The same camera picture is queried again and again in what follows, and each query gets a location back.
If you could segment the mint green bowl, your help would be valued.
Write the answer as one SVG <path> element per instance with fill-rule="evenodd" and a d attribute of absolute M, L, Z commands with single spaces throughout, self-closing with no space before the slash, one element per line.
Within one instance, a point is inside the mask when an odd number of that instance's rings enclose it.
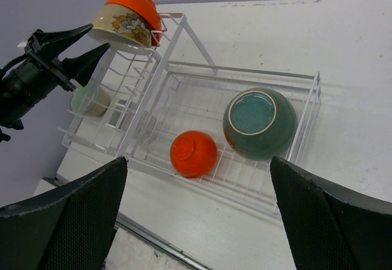
<path fill-rule="evenodd" d="M 100 89 L 97 87 L 95 93 L 92 95 L 92 98 L 89 99 L 87 95 L 89 94 L 92 87 L 93 84 L 88 83 L 86 86 L 80 87 L 74 92 L 70 101 L 70 109 L 72 111 L 79 112 L 83 103 L 85 102 L 88 102 L 88 105 L 85 109 L 85 114 L 90 112 L 96 106 L 96 103 L 100 97 Z"/>

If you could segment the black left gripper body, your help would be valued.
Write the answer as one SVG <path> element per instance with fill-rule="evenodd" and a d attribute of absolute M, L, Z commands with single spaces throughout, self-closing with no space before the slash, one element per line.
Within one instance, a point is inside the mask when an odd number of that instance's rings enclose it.
<path fill-rule="evenodd" d="M 74 30 L 43 32 L 36 30 L 26 40 L 24 53 L 38 69 L 50 74 L 52 79 L 65 91 L 73 91 L 76 86 L 64 70 L 58 56 L 77 41 Z"/>

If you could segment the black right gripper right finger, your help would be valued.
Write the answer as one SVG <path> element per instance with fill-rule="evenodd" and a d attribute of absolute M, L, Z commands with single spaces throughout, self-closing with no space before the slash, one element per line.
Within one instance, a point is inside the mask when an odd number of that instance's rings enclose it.
<path fill-rule="evenodd" d="M 391 203 L 281 158 L 269 166 L 297 269 L 391 269 Z"/>

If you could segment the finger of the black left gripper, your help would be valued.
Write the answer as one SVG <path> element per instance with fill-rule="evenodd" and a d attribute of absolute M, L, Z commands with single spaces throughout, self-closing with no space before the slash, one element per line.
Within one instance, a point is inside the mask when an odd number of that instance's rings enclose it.
<path fill-rule="evenodd" d="M 43 32 L 38 29 L 33 33 L 33 49 L 44 58 L 55 58 L 86 35 L 92 27 L 92 24 L 87 24 L 58 32 Z"/>
<path fill-rule="evenodd" d="M 62 66 L 65 73 L 76 80 L 81 86 L 86 86 L 101 57 L 110 49 L 110 44 L 102 44 L 76 58 L 65 58 Z"/>

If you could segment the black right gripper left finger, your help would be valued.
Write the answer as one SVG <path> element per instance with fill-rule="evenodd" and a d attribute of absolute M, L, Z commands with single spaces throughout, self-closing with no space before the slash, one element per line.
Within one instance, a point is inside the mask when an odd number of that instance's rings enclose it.
<path fill-rule="evenodd" d="M 1 208 L 1 269 L 102 269 L 127 179 L 118 157 Z"/>

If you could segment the plain beige bowl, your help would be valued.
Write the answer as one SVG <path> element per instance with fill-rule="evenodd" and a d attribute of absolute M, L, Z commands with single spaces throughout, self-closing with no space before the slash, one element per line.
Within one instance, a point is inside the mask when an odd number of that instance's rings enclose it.
<path fill-rule="evenodd" d="M 92 94 L 86 93 L 83 114 L 90 117 L 102 116 L 110 106 L 111 98 L 106 90 L 101 86 L 96 86 Z"/>

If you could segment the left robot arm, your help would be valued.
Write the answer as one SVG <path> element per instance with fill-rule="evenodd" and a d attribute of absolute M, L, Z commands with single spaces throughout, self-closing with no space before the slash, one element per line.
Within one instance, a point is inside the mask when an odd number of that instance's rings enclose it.
<path fill-rule="evenodd" d="M 1 127 L 24 129 L 22 117 L 57 86 L 73 91 L 77 81 L 86 86 L 101 57 L 110 49 L 104 43 L 76 58 L 58 56 L 85 36 L 93 25 L 68 31 L 35 30 L 27 39 L 24 53 L 1 68 Z"/>

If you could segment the floral beige bowl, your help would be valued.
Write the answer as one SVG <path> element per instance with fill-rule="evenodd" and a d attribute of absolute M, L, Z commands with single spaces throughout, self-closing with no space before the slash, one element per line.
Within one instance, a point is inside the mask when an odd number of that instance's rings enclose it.
<path fill-rule="evenodd" d="M 89 35 L 109 43 L 115 50 L 147 56 L 152 36 L 147 22 L 136 12 L 118 4 L 104 5 L 94 16 Z"/>

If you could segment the large orange bowl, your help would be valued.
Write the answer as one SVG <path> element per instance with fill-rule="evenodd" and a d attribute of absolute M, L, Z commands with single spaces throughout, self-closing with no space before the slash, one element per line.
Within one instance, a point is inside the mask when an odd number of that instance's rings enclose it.
<path fill-rule="evenodd" d="M 150 30 L 161 31 L 162 24 L 153 0 L 108 0 L 107 4 L 117 4 L 139 14 L 149 25 Z"/>

